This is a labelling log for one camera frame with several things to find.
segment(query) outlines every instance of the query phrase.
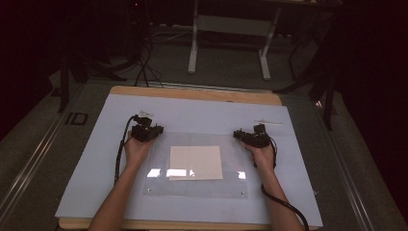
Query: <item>finger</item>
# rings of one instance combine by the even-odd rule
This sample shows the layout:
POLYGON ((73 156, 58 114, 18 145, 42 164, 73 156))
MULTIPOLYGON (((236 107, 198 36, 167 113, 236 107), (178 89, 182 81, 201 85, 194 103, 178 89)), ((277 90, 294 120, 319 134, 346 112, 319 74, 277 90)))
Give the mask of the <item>finger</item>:
POLYGON ((245 148, 245 143, 244 142, 240 141, 240 145, 241 145, 241 147, 245 148))
POLYGON ((242 143, 243 144, 243 147, 245 148, 245 149, 247 149, 247 150, 249 150, 249 151, 253 151, 254 150, 254 148, 255 147, 253 147, 253 146, 251 146, 251 145, 248 145, 248 144, 246 144, 246 143, 242 143))

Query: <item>black controller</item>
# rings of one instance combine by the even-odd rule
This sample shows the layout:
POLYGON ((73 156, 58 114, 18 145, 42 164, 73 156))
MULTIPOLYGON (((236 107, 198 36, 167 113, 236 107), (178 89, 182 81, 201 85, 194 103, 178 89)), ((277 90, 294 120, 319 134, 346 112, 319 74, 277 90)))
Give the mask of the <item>black controller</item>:
POLYGON ((151 127, 152 119, 135 115, 134 121, 138 124, 132 126, 132 137, 140 142, 151 141, 163 133, 164 127, 151 127))
POLYGON ((273 139, 268 135, 265 124, 255 125, 254 133, 246 133, 242 129, 234 131, 233 137, 253 147, 262 148, 271 145, 274 155, 273 167, 276 167, 276 146, 272 142, 273 139))

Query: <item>white paper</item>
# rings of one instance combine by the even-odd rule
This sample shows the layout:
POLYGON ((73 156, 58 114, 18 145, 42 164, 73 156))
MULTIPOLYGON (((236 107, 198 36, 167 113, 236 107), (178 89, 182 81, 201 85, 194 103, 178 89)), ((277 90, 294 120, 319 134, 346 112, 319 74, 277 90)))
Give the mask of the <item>white paper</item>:
POLYGON ((220 180, 219 146, 172 146, 168 171, 169 180, 220 180))

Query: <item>clear acrylic sheet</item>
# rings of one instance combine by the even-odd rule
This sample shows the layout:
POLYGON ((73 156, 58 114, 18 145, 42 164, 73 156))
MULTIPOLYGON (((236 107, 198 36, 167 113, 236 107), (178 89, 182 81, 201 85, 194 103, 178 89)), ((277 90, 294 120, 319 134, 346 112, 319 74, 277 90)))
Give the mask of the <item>clear acrylic sheet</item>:
POLYGON ((243 161, 247 160, 243 148, 236 139, 227 135, 192 134, 192 133, 166 133, 160 135, 151 148, 148 169, 144 183, 143 194, 151 196, 186 196, 186 197, 211 197, 211 198, 247 198, 246 179, 243 161), (202 165, 211 169, 210 179, 202 177, 199 169, 172 169, 170 150, 174 147, 198 150, 204 148, 211 150, 213 157, 208 159, 199 157, 202 165), (217 167, 217 152, 219 147, 220 169, 217 167), (214 171, 221 170, 221 178, 214 171))

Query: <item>table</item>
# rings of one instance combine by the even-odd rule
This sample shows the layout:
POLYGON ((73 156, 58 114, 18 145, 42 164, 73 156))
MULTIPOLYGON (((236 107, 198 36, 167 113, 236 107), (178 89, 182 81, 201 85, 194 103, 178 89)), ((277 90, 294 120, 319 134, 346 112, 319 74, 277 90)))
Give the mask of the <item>table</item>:
MULTIPOLYGON (((269 0, 264 1, 269 3, 279 4, 300 4, 300 5, 316 5, 316 0, 309 2, 303 0, 269 0)), ((273 34, 278 23, 280 13, 282 12, 282 6, 278 6, 274 17, 271 21, 265 20, 252 20, 243 18, 222 17, 213 15, 203 15, 198 12, 198 0, 194 1, 193 9, 193 22, 192 22, 192 44, 189 60, 188 73, 195 73, 196 59, 197 59, 197 33, 202 31, 213 31, 222 33, 233 33, 250 36, 266 37, 265 46, 259 50, 259 59, 261 62, 261 69, 264 80, 270 80, 270 73, 267 60, 267 52, 269 50, 270 43, 273 38, 273 34)))
MULTIPOLYGON (((255 103, 261 105, 281 105, 279 97, 271 92, 249 93, 249 92, 231 92, 231 91, 213 91, 213 90, 172 90, 172 89, 144 89, 115 87, 111 94, 139 95, 149 97, 166 97, 178 99, 198 99, 208 101, 223 101, 234 103, 255 103)), ((83 229, 87 228, 90 218, 60 218, 60 226, 65 229, 83 229)), ((225 222, 179 222, 179 221, 156 221, 156 220, 125 220, 123 228, 132 229, 204 229, 208 227, 213 229, 243 229, 257 230, 269 229, 264 224, 237 224, 225 222)))

